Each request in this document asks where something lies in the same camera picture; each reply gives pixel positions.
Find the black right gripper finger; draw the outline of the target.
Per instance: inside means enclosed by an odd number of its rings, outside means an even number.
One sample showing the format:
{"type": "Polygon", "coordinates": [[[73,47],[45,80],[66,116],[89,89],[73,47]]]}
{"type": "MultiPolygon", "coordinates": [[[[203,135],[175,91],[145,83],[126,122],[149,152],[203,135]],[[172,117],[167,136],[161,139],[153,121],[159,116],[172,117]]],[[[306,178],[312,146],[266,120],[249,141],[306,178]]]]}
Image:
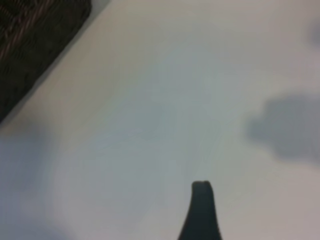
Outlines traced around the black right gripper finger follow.
{"type": "Polygon", "coordinates": [[[192,183],[190,204],[178,240],[222,240],[209,181],[192,183]]]}

